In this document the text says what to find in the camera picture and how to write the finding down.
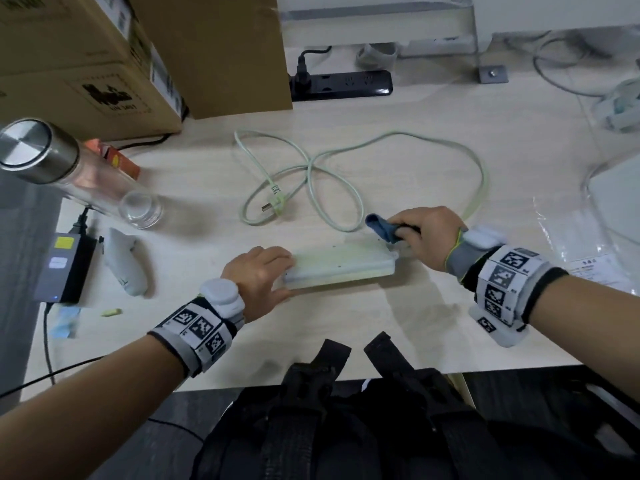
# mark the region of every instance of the metal bottle cap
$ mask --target metal bottle cap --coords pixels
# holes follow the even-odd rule
[[[0,130],[0,168],[34,184],[51,184],[76,166],[78,143],[57,126],[33,118]]]

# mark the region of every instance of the backpack strap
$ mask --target backpack strap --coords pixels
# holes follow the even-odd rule
[[[324,400],[351,348],[325,340],[311,363],[295,363],[284,376],[280,398],[269,412],[262,444],[264,480],[307,480],[316,430],[326,416]]]
[[[414,370],[385,332],[373,339],[364,352],[383,378],[395,380],[410,393],[434,432],[442,434],[460,480],[517,478],[482,416],[462,401],[439,371]]]

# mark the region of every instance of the cardboard box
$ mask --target cardboard box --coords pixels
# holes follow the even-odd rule
[[[129,0],[194,118],[292,109],[276,0]]]
[[[0,75],[124,62],[134,26],[126,0],[0,0]]]
[[[128,139],[182,128],[182,100],[156,64],[126,63],[0,77],[0,125],[36,117],[80,140]]]

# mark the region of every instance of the cleaning cloth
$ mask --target cleaning cloth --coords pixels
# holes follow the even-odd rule
[[[389,242],[390,244],[395,244],[396,242],[402,241],[402,239],[396,236],[396,229],[398,229],[398,227],[411,227],[411,229],[420,233],[420,227],[389,224],[386,219],[380,217],[377,214],[369,214],[367,217],[365,217],[364,224],[372,228],[373,231],[380,236],[380,238],[382,238],[384,241]]]

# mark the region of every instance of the hand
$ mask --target hand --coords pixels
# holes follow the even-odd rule
[[[291,253],[281,247],[260,246],[240,254],[225,266],[221,278],[238,285],[244,300],[245,323],[258,320],[293,295],[291,290],[271,290],[273,282],[296,263]]]
[[[388,222],[420,227],[420,233],[400,227],[396,236],[408,242],[415,256],[436,271],[446,271],[445,260],[458,241],[458,230],[460,227],[467,229],[462,219],[448,207],[407,209]]]

